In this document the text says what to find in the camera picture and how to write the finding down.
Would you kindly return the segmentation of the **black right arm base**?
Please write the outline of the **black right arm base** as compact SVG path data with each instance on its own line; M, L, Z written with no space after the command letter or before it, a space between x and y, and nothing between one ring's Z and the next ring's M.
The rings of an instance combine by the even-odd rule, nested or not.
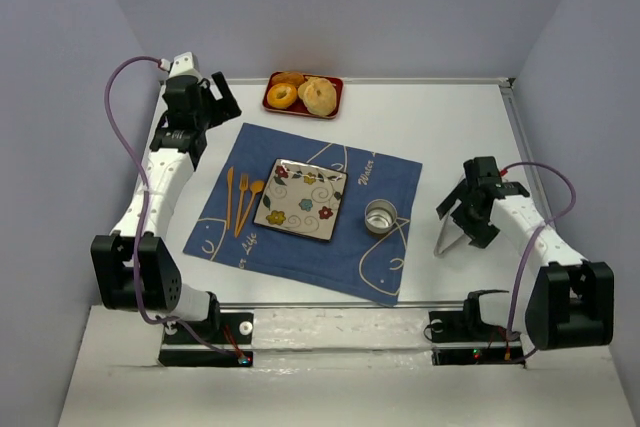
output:
M461 310L431 310L423 336L434 366L526 364L519 337L508 340L502 327L470 327Z

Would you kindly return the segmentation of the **floral square plate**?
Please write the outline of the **floral square plate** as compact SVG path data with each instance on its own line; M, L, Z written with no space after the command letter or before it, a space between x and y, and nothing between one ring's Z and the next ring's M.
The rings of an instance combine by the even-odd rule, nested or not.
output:
M336 227L348 174L299 161L275 160L253 223L328 242Z

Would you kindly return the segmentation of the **brown bread roll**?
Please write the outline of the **brown bread roll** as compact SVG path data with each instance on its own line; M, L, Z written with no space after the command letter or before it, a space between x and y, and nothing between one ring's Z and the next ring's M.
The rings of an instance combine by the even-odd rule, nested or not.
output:
M306 81L305 76L300 72L284 71L274 74L271 77L271 83L273 85L286 83L298 88Z

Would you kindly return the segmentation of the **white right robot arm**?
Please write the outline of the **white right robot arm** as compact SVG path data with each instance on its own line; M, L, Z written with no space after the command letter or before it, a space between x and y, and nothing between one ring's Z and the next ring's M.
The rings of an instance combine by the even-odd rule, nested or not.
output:
M504 235L520 256L510 290L478 290L462 308L464 329L477 339L501 330L528 337L537 351L604 346L614 333L614 273L573 249L545 218L529 191L505 178L493 157L463 164L457 185L437 206L442 222L484 249Z

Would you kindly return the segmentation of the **blue fish placemat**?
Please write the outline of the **blue fish placemat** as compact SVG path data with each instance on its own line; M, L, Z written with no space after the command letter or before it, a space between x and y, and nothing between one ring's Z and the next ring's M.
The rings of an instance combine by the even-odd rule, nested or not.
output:
M394 306L421 171L245 123L183 252Z

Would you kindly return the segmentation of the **pale bread underneath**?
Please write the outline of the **pale bread underneath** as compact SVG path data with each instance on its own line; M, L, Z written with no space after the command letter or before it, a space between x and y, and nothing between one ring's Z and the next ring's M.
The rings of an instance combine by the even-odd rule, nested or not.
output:
M329 117L337 106L337 101L333 98L321 98L319 100L304 100L307 111L315 116Z

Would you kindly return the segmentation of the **orange plastic fork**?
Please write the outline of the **orange plastic fork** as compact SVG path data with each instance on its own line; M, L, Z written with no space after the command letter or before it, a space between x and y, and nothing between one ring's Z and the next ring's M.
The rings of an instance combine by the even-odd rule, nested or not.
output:
M245 193L248 191L248 189L249 189L249 175L247 173L242 173L239 181L240 193L239 193L239 200L238 200L238 206L236 211L236 222L235 222L235 228L234 228L235 237L238 237L241 229L241 220L243 217L243 210L244 210L244 196L245 196Z

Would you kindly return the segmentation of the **orange plastic spoon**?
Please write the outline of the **orange plastic spoon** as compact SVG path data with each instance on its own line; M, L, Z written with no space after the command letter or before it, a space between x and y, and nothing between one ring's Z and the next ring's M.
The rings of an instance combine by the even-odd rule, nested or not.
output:
M242 229L244 228L244 225L246 224L246 221L247 221L247 219L249 217L249 214L251 212L251 209L253 207L254 201L255 201L257 195L263 191L264 185L265 185L265 182L263 180L256 180L256 181L253 181L251 183L251 185L249 186L249 191L251 193L251 197L250 197L249 203L248 203L244 213L242 214L242 216L240 218L240 222L239 222L239 224L238 224L238 226L236 228L236 233L235 233L236 236L239 236L241 231L242 231Z

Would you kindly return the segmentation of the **orange plastic knife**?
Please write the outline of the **orange plastic knife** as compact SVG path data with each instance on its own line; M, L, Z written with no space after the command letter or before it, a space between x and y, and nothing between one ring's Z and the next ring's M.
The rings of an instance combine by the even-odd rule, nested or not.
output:
M227 198L226 198L226 229L230 230L232 223L233 213L233 181L234 181L234 166L230 166L226 174L226 186L227 186Z

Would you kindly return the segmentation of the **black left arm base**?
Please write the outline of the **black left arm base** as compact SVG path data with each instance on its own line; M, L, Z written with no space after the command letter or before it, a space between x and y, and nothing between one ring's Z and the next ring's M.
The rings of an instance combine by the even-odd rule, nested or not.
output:
M169 323L158 362L164 367L250 368L254 324L254 313L247 310L223 311L217 330L206 322L189 322L199 342L183 325Z

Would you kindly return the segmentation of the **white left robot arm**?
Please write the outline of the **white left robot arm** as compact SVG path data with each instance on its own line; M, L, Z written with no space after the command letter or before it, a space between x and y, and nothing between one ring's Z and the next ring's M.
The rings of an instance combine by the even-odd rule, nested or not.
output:
M162 61L166 110L156 126L139 184L123 217L90 253L100 296L111 310L137 311L148 322L175 322L210 335L221 327L215 294L183 282L165 243L179 197L207 147L206 133L241 110L220 72L206 78L183 54Z

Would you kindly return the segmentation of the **glazed orange donut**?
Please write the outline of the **glazed orange donut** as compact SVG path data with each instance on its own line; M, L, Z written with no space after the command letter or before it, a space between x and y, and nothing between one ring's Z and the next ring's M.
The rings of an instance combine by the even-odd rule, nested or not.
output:
M298 88L290 83L274 84L267 92L267 104L276 110L286 110L298 99Z

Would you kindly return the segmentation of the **pale round bagel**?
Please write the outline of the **pale round bagel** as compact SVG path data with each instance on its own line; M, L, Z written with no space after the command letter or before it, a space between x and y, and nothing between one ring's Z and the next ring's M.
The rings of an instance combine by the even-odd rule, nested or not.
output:
M298 88L298 97L303 104L307 99L333 98L337 101L337 91L329 80L311 77Z

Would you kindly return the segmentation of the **small metal cup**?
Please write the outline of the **small metal cup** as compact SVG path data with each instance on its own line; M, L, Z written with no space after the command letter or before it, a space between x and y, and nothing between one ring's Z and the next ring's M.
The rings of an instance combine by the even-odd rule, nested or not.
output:
M389 233L397 221L396 207L386 199L375 199L365 208L366 229L373 235Z

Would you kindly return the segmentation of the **red food tray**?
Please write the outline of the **red food tray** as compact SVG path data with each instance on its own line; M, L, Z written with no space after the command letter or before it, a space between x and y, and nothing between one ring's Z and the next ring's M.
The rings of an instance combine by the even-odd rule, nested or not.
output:
M273 113L333 119L340 109L343 88L343 80L337 77L275 72L267 83L262 105Z

